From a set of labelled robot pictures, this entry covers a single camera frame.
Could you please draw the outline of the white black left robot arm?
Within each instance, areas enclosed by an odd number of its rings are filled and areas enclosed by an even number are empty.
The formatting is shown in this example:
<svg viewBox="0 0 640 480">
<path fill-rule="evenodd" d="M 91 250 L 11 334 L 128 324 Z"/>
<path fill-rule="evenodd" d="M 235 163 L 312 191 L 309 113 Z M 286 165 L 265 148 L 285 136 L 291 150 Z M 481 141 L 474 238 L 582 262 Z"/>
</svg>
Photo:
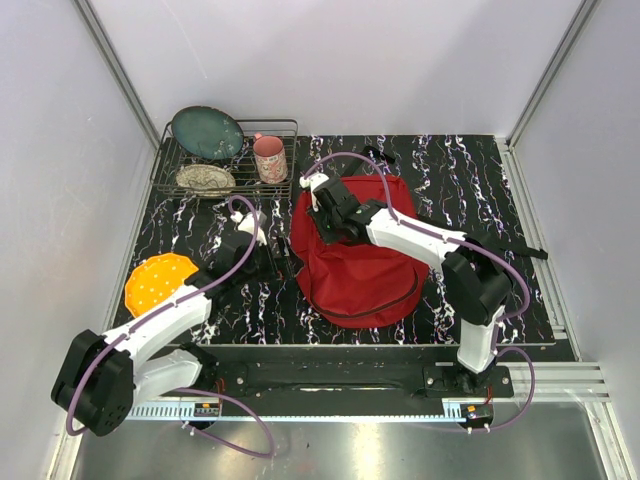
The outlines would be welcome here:
<svg viewBox="0 0 640 480">
<path fill-rule="evenodd" d="M 212 268 L 176 253 L 152 256 L 136 267 L 124 297 L 133 318 L 102 334 L 76 335 L 51 391 L 65 410 L 71 435 L 113 432 L 130 411 L 155 397 L 186 388 L 196 396 L 222 385 L 218 360 L 193 342 L 160 352 L 182 333 L 209 320 L 229 293 L 251 280 L 288 280 L 302 262 L 289 241 L 272 244 L 236 232 L 221 245 Z"/>
</svg>

